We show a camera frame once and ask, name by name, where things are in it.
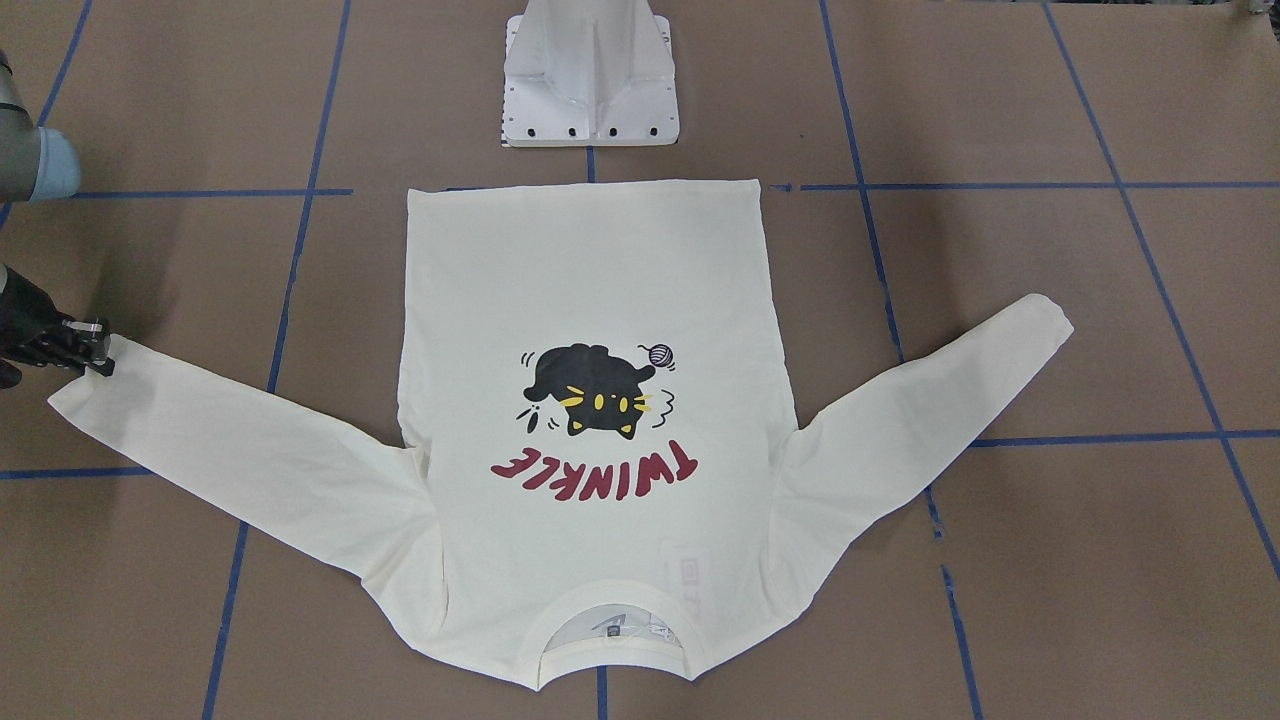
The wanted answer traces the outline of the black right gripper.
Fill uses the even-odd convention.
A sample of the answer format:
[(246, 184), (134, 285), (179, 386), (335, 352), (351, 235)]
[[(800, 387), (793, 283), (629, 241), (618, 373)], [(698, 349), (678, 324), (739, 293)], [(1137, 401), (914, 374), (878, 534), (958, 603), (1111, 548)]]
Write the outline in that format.
[(78, 322), (60, 313), (38, 286), (3, 266), (1, 387), (20, 383), (19, 365), (56, 366), (83, 375), (92, 370), (111, 377), (109, 322), (95, 316)]

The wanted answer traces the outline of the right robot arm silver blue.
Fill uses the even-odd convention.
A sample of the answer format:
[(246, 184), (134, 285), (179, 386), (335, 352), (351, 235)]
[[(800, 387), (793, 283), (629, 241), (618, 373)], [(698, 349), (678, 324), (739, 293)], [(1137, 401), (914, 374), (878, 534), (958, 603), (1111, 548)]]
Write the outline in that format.
[[(36, 123), (1, 55), (1, 200), (37, 202), (68, 199), (81, 183), (78, 155), (67, 136)], [(110, 377), (111, 327), (105, 316), (78, 320), (61, 313), (50, 295), (8, 264), (1, 266), (1, 387), (22, 380), (22, 365), (56, 366)]]

